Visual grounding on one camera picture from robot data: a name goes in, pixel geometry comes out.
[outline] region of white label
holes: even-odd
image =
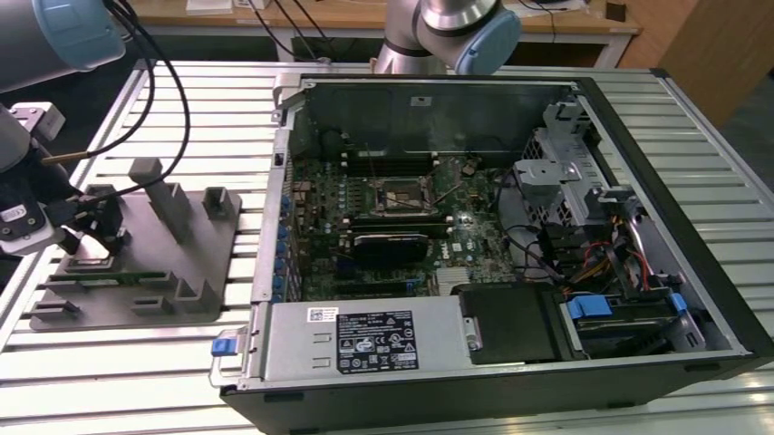
[[[307,313],[306,313],[306,321],[310,323],[312,323],[312,322],[335,322],[336,315],[339,315],[339,307],[338,306],[310,308]]]
[[[0,211],[0,218],[3,219],[4,222],[13,222],[15,220],[24,218],[25,216],[27,216],[27,208],[24,207],[24,204],[15,206],[13,208],[9,208],[5,211]]]

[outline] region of wooden table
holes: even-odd
[[[382,38],[384,9],[388,0],[300,0],[310,15],[327,36],[340,38]],[[252,10],[235,7],[232,14],[197,15],[185,13],[187,0],[131,0],[148,31],[155,34],[185,35],[262,35],[267,36]],[[312,24],[292,1],[283,0],[292,20],[303,28]],[[554,14],[556,35],[551,20],[544,14],[522,19],[522,38],[526,43],[599,44],[603,45],[595,66],[614,68],[623,55],[631,37],[641,27],[633,21],[619,23],[603,18],[603,0],[591,0],[588,12],[572,11]],[[296,36],[291,23],[280,13],[276,1],[263,11],[262,17],[279,41],[291,47]],[[318,36],[310,31],[307,36]],[[292,56],[278,49],[282,62],[292,62]]]

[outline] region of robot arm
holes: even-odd
[[[12,35],[0,38],[0,65],[7,65],[0,92],[92,71],[124,54],[101,0],[0,0],[0,29]],[[12,255],[52,244],[71,251],[75,240],[61,225],[93,233],[89,219],[51,217],[55,204],[67,205],[81,192],[61,166],[44,165],[47,157],[44,146],[0,105],[0,251]]]
[[[508,60],[522,23],[499,0],[391,0],[375,73],[491,74]]]

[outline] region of cable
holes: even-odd
[[[284,44],[279,41],[278,37],[275,36],[275,33],[268,28],[268,24],[266,23],[264,18],[262,17],[260,13],[258,12],[258,8],[255,7],[255,3],[252,2],[252,0],[247,0],[247,1],[251,4],[252,13],[255,14],[255,18],[258,18],[258,21],[260,22],[262,27],[266,30],[266,34],[268,35],[268,37],[274,41],[275,45],[282,49],[282,51],[286,52],[287,54],[290,54],[296,61],[319,62],[318,59],[307,59],[302,56],[296,56],[296,54],[292,52],[292,50],[284,46]]]
[[[454,192],[455,190],[458,190],[462,187],[462,183],[456,184],[456,186],[454,188],[451,188],[450,190],[446,191],[446,193],[438,197],[438,199],[432,202],[432,205],[438,204],[440,201],[443,201],[446,199],[446,197],[451,194],[451,192]]]
[[[131,18],[124,16],[123,12],[120,12],[120,10],[117,8],[113,10],[111,10],[111,8],[108,8],[108,10],[112,12],[119,23],[121,23],[123,28],[127,30],[129,35],[135,38],[136,50],[140,52],[140,57],[143,58],[143,61],[145,61],[145,66],[148,67],[148,100],[145,101],[145,107],[143,108],[143,111],[140,113],[139,118],[136,119],[136,122],[135,122],[135,125],[132,126],[132,128],[112,143],[109,143],[108,145],[105,145],[104,147],[101,147],[97,150],[87,152],[87,157],[89,159],[92,157],[96,157],[100,154],[104,154],[105,152],[113,150],[119,145],[121,145],[124,142],[127,142],[127,140],[135,135],[136,131],[143,126],[143,123],[145,122],[145,118],[148,117],[151,107],[153,105],[153,101],[156,98],[156,73],[153,72],[153,66],[152,66],[152,63],[149,60],[148,52],[145,51],[145,48],[143,47],[143,44],[140,43],[140,41],[136,39],[136,25],[135,25],[135,23],[132,23]]]
[[[290,25],[292,26],[292,29],[295,30],[295,33],[302,38],[302,43],[303,43],[303,46],[306,47],[306,51],[312,56],[312,59],[316,59],[315,51],[312,50],[312,47],[310,46],[310,43],[306,41],[306,37],[303,36],[302,29],[299,28],[299,26],[296,25],[294,19],[291,18],[291,15],[288,14],[288,11],[286,11],[286,6],[282,5],[282,2],[279,0],[276,0],[276,3],[278,3],[279,12],[282,12],[282,14],[286,15],[286,19],[288,20]]]
[[[91,158],[104,154],[105,152],[115,150],[115,148],[119,145],[121,145],[123,143],[125,143],[129,140],[129,138],[135,135],[136,131],[140,129],[140,127],[145,123],[145,118],[149,115],[149,111],[151,111],[151,108],[152,108],[152,105],[153,105],[153,102],[156,99],[156,73],[153,72],[153,67],[151,64],[148,51],[145,50],[145,48],[143,47],[143,44],[140,43],[140,41],[136,38],[136,21],[135,21],[135,18],[132,18],[135,15],[132,15],[128,11],[125,11],[121,7],[119,7],[111,1],[105,2],[105,7],[107,7],[108,11],[112,13],[112,16],[115,17],[116,21],[121,24],[121,27],[127,31],[127,35],[125,35],[127,39],[124,41],[127,42],[127,41],[131,41],[132,39],[135,39],[136,50],[140,53],[140,58],[145,62],[145,66],[148,67],[148,100],[145,101],[145,107],[143,108],[143,111],[140,112],[140,116],[136,119],[135,125],[132,125],[129,130],[123,134],[123,136],[119,139],[116,139],[113,142],[111,142],[108,145],[99,148],[97,150],[80,151],[80,152],[73,152],[69,154],[61,154],[61,155],[57,155],[53,157],[48,157],[48,158],[43,159],[44,165],[56,165],[56,164],[64,163],[67,161],[91,159]]]
[[[519,0],[519,3],[527,9],[531,9],[534,11],[546,11],[546,12],[548,12],[550,19],[551,19],[551,43],[552,44],[556,43],[556,24],[554,23],[554,12],[552,11],[564,12],[568,9],[566,7],[544,7],[543,4],[540,4],[538,2],[535,2],[535,4],[539,7],[532,7],[527,3],[524,3],[523,0]]]
[[[647,278],[647,274],[649,274],[649,262],[645,259],[645,256],[642,256],[642,254],[638,251],[634,250],[629,250],[627,251],[629,254],[631,254],[633,256],[635,256],[639,259],[639,274],[641,274],[641,278],[642,278],[642,289],[647,292],[649,290],[651,290],[651,285],[649,284],[649,278]]]
[[[336,54],[336,50],[334,49],[334,44],[332,44],[335,38],[328,38],[328,36],[326,35],[326,32],[323,32],[323,29],[316,24],[315,18],[312,18],[310,13],[306,11],[306,7],[303,7],[302,2],[299,2],[299,0],[292,0],[292,2],[295,3],[296,6],[299,6],[299,9],[302,9],[303,14],[306,15],[306,19],[310,20],[310,23],[312,23],[312,26],[315,27],[316,31],[319,32],[319,35],[323,37],[323,40],[328,44],[331,55],[334,57],[339,57],[339,55]],[[350,44],[350,48],[347,48],[344,53],[348,53],[350,50],[352,50],[352,46],[355,45],[355,41],[356,41],[356,38],[352,39],[352,43]]]
[[[531,233],[535,233],[535,234],[540,232],[540,230],[539,230],[539,228],[538,228],[538,227],[535,227],[534,225],[524,225],[524,224],[516,224],[516,225],[511,225],[511,226],[510,226],[510,227],[507,227],[507,228],[506,228],[503,231],[504,231],[504,232],[508,232],[508,231],[511,231],[514,228],[523,228],[523,229],[526,229],[527,231],[530,231]]]
[[[127,19],[129,19],[131,16],[136,16],[135,9],[128,4],[127,0],[116,0],[116,1],[121,4],[121,6],[125,10],[121,11],[121,8],[119,8],[119,7],[113,7],[112,10],[119,11],[119,14],[121,14],[121,15],[128,14],[124,17]],[[183,103],[183,115],[185,118],[185,125],[184,125],[184,130],[183,130],[183,139],[180,142],[180,150],[177,151],[177,154],[173,157],[173,160],[172,160],[172,163],[169,164],[169,167],[160,174],[159,177],[156,177],[155,179],[152,179],[151,181],[148,181],[145,183],[136,184],[131,188],[124,188],[121,190],[111,192],[107,195],[88,199],[85,202],[83,202],[80,204],[80,208],[93,207],[96,204],[99,204],[100,202],[103,202],[108,199],[121,197],[123,195],[127,195],[132,192],[136,192],[140,189],[144,189],[148,186],[152,186],[153,184],[163,182],[167,179],[167,177],[169,177],[169,174],[172,174],[172,172],[175,171],[175,168],[177,167],[177,164],[180,163],[180,160],[183,159],[183,156],[185,155],[188,141],[191,139],[191,109],[188,107],[188,99],[185,96],[185,89],[183,87],[183,82],[180,80],[180,76],[177,75],[177,71],[175,70],[175,67],[172,66],[172,62],[169,61],[169,58],[164,54],[161,48],[159,47],[159,44],[156,43],[156,40],[149,35],[149,33],[145,30],[145,28],[143,27],[143,25],[139,22],[133,22],[133,25],[135,25],[135,29],[137,30],[137,32],[140,33],[140,35],[143,36],[145,41],[148,42],[148,45],[151,46],[151,48],[153,49],[153,51],[159,55],[159,58],[164,62],[164,65],[167,66],[167,69],[169,70],[169,74],[172,75],[175,86],[177,88],[177,91],[180,92],[180,102]]]

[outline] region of red cable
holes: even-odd
[[[649,262],[645,259],[645,256],[638,251],[629,251],[629,254],[639,258],[639,268],[642,269],[639,272],[642,273],[642,289],[647,292],[651,290],[651,285],[649,284]]]

